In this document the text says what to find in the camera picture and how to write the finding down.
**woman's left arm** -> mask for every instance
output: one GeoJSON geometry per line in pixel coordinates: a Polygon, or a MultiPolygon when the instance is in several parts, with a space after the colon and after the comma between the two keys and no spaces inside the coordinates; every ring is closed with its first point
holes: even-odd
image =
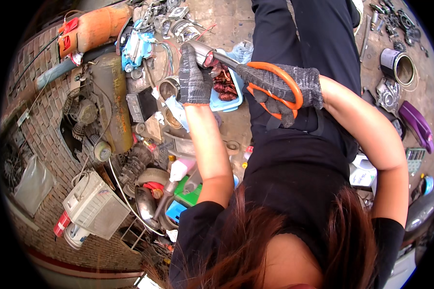
{"type": "Polygon", "coordinates": [[[233,172],[214,115],[208,105],[186,106],[185,113],[203,179],[197,202],[213,201],[226,208],[233,193],[233,172]]]}

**label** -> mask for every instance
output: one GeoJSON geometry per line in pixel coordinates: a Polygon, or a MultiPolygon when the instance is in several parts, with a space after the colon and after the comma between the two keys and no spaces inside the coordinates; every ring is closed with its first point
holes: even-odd
{"type": "Polygon", "coordinates": [[[394,69],[394,59],[401,52],[386,48],[381,53],[381,65],[384,65],[390,69],[394,69]]]}

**woman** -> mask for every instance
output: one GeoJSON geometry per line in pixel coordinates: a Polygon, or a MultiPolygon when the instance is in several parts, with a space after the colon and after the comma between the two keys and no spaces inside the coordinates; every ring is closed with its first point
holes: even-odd
{"type": "MultiPolygon", "coordinates": [[[[359,97],[358,13],[350,0],[292,2],[300,39],[285,0],[253,0],[252,61],[285,65],[304,105],[294,124],[280,125],[245,90],[254,151],[236,192],[209,108],[209,72],[182,46],[180,101],[203,187],[180,216],[175,288],[382,288],[391,274],[407,216],[407,164],[392,124],[359,97]],[[378,170],[370,212],[348,182],[355,140],[378,170]]],[[[270,75],[240,68],[246,83],[283,93],[260,81],[270,75]]]]}

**gray work glove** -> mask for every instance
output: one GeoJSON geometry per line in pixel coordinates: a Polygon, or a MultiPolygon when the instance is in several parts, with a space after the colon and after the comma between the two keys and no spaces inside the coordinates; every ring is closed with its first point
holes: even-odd
{"type": "Polygon", "coordinates": [[[209,105],[213,80],[211,68],[202,69],[196,63],[194,48],[189,43],[181,47],[180,102],[184,105],[209,105]]]}
{"type": "MultiPolygon", "coordinates": [[[[284,64],[275,64],[287,72],[301,89],[304,103],[302,107],[312,106],[315,109],[323,108],[323,96],[318,80],[318,69],[300,68],[284,64]]],[[[254,83],[260,88],[272,92],[280,99],[295,103],[294,94],[289,86],[272,72],[251,68],[240,64],[237,66],[237,73],[245,83],[254,83]]],[[[285,106],[281,101],[277,101],[260,90],[254,90],[254,98],[259,103],[265,103],[267,110],[271,113],[281,113],[281,123],[285,128],[294,124],[292,110],[285,106]]]]}

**metal gear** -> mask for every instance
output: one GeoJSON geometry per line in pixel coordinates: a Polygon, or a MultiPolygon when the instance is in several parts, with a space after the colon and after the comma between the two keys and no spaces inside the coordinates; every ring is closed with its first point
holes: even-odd
{"type": "Polygon", "coordinates": [[[402,40],[394,40],[394,49],[400,52],[407,52],[407,48],[402,40]]]}

